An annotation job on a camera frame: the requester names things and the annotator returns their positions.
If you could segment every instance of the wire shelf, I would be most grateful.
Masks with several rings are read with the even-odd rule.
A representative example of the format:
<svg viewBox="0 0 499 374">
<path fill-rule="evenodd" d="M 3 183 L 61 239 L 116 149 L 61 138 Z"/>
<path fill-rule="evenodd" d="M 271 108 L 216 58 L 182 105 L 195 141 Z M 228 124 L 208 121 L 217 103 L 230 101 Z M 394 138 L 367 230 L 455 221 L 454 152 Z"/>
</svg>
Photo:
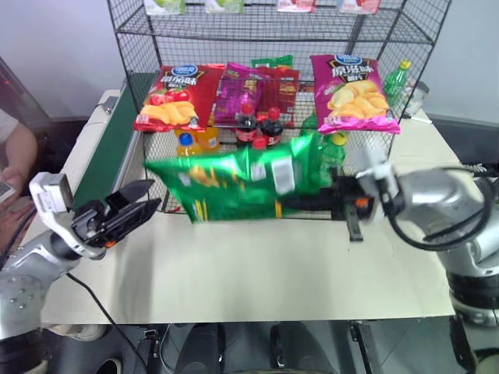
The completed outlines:
<svg viewBox="0 0 499 374">
<path fill-rule="evenodd" d="M 366 16 L 358 41 L 385 41 L 397 9 L 381 9 Z M 154 35 L 208 41 L 346 41 L 350 40 L 357 16 L 340 13 L 334 6 L 319 5 L 315 13 L 276 12 L 275 5 L 252 4 L 244 14 L 206 13 L 204 4 L 191 4 L 185 15 L 151 16 L 137 9 L 117 31 L 123 34 Z M 417 25 L 405 15 L 393 29 L 390 41 L 432 44 Z"/>
<path fill-rule="evenodd" d="M 296 123 L 303 121 L 310 116 L 314 109 L 313 95 L 309 93 L 299 93 L 295 104 L 294 120 Z M 298 136 L 301 131 L 301 126 L 290 129 L 287 128 L 282 133 L 282 142 L 288 142 L 291 138 Z M 235 134 L 230 129 L 219 129 L 219 140 L 221 144 L 220 152 L 230 152 L 237 150 L 235 146 Z M 355 150 L 358 150 L 364 144 L 369 143 L 377 148 L 381 148 L 385 153 L 388 153 L 393 136 L 382 132 L 351 132 L 349 140 L 345 145 L 346 159 L 343 164 L 343 169 L 346 175 L 353 175 L 356 170 L 356 164 L 352 159 Z M 162 160 L 168 157 L 176 157 L 176 147 L 178 141 L 173 132 L 153 132 L 144 134 L 144 149 L 145 158 L 148 161 Z M 154 183 L 150 188 L 150 198 L 159 198 L 162 204 L 159 210 L 164 213 L 184 213 L 176 198 L 169 193 L 163 182 L 156 175 L 148 175 L 148 178 L 154 179 Z M 287 218 L 300 219 L 331 219 L 329 212 L 299 212 Z"/>
<path fill-rule="evenodd" d="M 186 1 L 186 14 L 148 16 L 143 0 L 108 0 L 111 22 L 137 112 L 162 65 L 237 62 L 293 55 L 300 71 L 300 92 L 294 107 L 295 128 L 286 129 L 283 141 L 297 136 L 303 120 L 313 110 L 311 55 L 352 54 L 378 60 L 381 79 L 402 59 L 412 66 L 408 81 L 416 84 L 437 42 L 451 0 L 383 0 L 375 15 L 340 13 L 336 0 L 318 0 L 315 13 L 277 12 L 275 0 L 246 0 L 243 14 L 208 14 L 200 0 Z M 402 117 L 410 95 L 391 109 Z M 222 150 L 234 150 L 235 138 L 220 130 Z M 144 134 L 146 160 L 176 156 L 172 132 Z M 349 154 L 365 143 L 376 144 L 387 155 L 393 136 L 376 132 L 351 132 L 347 142 L 347 174 L 355 170 Z M 160 210 L 181 213 L 162 182 L 155 183 L 151 198 L 163 199 Z M 329 213 L 300 213 L 298 218 L 330 219 Z"/>
</svg>

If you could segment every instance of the purple snack bag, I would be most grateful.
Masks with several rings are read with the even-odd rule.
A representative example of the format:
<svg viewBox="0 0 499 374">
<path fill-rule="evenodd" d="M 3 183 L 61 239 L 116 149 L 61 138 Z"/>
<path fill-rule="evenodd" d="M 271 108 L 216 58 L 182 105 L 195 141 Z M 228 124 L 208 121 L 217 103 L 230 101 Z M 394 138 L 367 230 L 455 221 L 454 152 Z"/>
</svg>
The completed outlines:
<svg viewBox="0 0 499 374">
<path fill-rule="evenodd" d="M 269 77 L 256 69 L 229 62 L 221 78 L 215 123 L 235 124 L 243 104 L 250 103 L 256 108 L 266 79 Z"/>
<path fill-rule="evenodd" d="M 383 95 L 377 61 L 351 55 L 311 56 L 319 132 L 400 133 Z"/>
</svg>

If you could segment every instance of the human hand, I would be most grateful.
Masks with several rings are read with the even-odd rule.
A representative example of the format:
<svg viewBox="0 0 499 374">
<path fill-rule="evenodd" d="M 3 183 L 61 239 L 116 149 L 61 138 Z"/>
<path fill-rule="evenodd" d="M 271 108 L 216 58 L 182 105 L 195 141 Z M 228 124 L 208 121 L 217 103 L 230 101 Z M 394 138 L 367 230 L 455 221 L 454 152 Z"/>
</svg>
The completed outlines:
<svg viewBox="0 0 499 374">
<path fill-rule="evenodd" d="M 5 247 L 11 240 L 16 229 L 33 208 L 34 204 L 31 201 L 18 211 L 6 210 L 2 213 L 2 215 L 0 216 L 0 256 L 3 255 Z M 16 241 L 14 242 L 13 247 L 17 247 L 19 243 L 21 243 L 34 217 L 35 216 L 33 215 L 31 219 L 26 222 Z"/>
<path fill-rule="evenodd" d="M 12 196 L 0 203 L 0 212 L 2 212 L 19 197 L 23 191 L 25 178 L 18 167 L 8 166 L 0 173 L 0 181 L 9 183 L 16 190 Z"/>
</svg>

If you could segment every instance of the green bottle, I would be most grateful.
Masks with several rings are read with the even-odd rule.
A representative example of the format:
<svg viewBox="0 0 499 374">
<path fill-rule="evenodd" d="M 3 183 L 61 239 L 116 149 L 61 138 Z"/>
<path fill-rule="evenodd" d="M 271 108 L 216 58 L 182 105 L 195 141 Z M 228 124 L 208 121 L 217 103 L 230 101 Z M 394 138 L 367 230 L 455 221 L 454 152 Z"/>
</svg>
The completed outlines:
<svg viewBox="0 0 499 374">
<path fill-rule="evenodd" d="M 323 143 L 322 162 L 320 163 L 320 185 L 331 187 L 331 169 L 341 168 L 346 157 L 345 143 L 348 139 L 346 132 L 335 132 L 332 136 L 325 136 Z"/>
<path fill-rule="evenodd" d="M 402 60 L 398 69 L 388 74 L 384 80 L 383 91 L 391 107 L 397 104 L 400 93 L 404 89 L 405 82 L 407 82 L 407 70 L 410 67 L 411 62 L 409 60 Z"/>
<path fill-rule="evenodd" d="M 315 110 L 313 113 L 305 119 L 302 123 L 302 129 L 299 132 L 299 136 L 309 135 L 312 132 L 317 132 L 317 114 Z"/>
</svg>

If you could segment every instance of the white table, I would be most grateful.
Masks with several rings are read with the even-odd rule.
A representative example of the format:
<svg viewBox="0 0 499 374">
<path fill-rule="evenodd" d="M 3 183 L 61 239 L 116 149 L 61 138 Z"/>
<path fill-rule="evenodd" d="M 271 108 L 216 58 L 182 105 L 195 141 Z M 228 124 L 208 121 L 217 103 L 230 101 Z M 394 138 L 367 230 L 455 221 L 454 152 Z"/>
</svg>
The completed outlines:
<svg viewBox="0 0 499 374">
<path fill-rule="evenodd" d="M 73 190 L 104 125 L 96 110 L 66 165 Z M 427 119 L 422 112 L 421 118 Z M 408 120 L 391 162 L 400 173 L 457 164 L 430 123 Z M 29 237 L 42 230 L 35 222 Z M 453 313 L 433 253 L 402 242 L 384 221 L 350 243 L 345 223 L 238 221 L 192 225 L 156 213 L 108 251 L 72 271 L 118 323 L 386 319 Z M 90 296 L 63 277 L 48 293 L 46 323 L 106 323 Z"/>
</svg>

